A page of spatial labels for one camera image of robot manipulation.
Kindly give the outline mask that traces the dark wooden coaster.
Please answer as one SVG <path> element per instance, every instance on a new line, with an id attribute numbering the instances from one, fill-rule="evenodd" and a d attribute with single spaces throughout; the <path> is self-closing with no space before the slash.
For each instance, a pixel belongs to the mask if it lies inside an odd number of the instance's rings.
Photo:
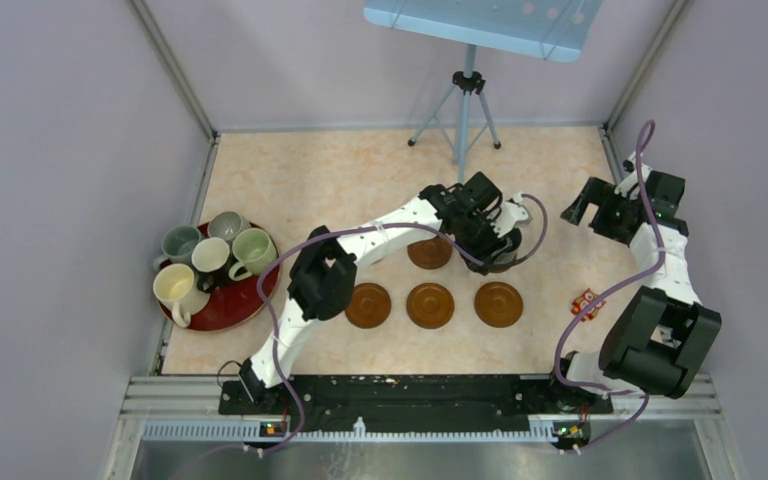
<path id="1" fill-rule="evenodd" d="M 415 325 L 424 329 L 438 329 L 452 319 L 455 301 L 451 292 L 443 285 L 422 283 L 408 294 L 406 311 Z"/>
<path id="2" fill-rule="evenodd" d="M 411 262 L 425 270 L 436 270 L 451 259 L 453 247 L 440 237 L 412 243 L 407 248 Z"/>
<path id="3" fill-rule="evenodd" d="M 381 285 L 372 282 L 354 287 L 351 302 L 344 313 L 357 328 L 373 329 L 381 326 L 390 316 L 392 301 Z"/>
<path id="4" fill-rule="evenodd" d="M 489 282 L 477 290 L 474 310 L 486 325 L 507 328 L 519 321 L 524 311 L 524 303 L 520 293 L 512 285 Z"/>

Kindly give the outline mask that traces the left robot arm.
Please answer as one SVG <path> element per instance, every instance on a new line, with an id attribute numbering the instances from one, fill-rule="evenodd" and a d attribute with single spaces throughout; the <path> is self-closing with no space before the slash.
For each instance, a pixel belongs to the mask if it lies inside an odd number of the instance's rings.
<path id="1" fill-rule="evenodd" d="M 347 230 L 326 226 L 288 254 L 287 297 L 281 310 L 271 309 L 272 335 L 242 363 L 243 401 L 257 413 L 279 404 L 280 384 L 320 323 L 350 304 L 359 271 L 420 241 L 440 238 L 458 251 L 469 270 L 487 275 L 520 264 L 516 252 L 522 226 L 532 218 L 525 193 L 504 198 L 483 173 L 450 187 L 429 185 L 404 205 Z"/>

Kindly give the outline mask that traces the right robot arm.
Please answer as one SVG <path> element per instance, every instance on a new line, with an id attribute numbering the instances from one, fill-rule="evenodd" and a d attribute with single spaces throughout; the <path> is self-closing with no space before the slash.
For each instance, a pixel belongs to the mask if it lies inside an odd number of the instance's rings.
<path id="1" fill-rule="evenodd" d="M 601 350 L 573 353 L 563 374 L 546 385 L 549 404 L 560 412 L 574 411 L 587 391 L 682 397 L 721 329 L 720 314 L 702 305 L 689 278 L 689 231 L 676 216 L 685 181 L 649 167 L 643 171 L 654 224 L 646 216 L 635 175 L 619 185 L 589 178 L 561 214 L 577 225 L 586 208 L 595 205 L 593 231 L 628 246 L 646 275 Z"/>

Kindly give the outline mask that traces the dark grey cup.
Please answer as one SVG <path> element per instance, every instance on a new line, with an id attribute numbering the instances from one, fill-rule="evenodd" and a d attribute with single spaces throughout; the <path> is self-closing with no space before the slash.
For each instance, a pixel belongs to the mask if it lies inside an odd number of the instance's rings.
<path id="1" fill-rule="evenodd" d="M 488 250 L 485 268 L 490 273 L 500 273 L 516 266 L 518 249 L 522 244 L 521 230 L 515 228 L 499 238 Z"/>

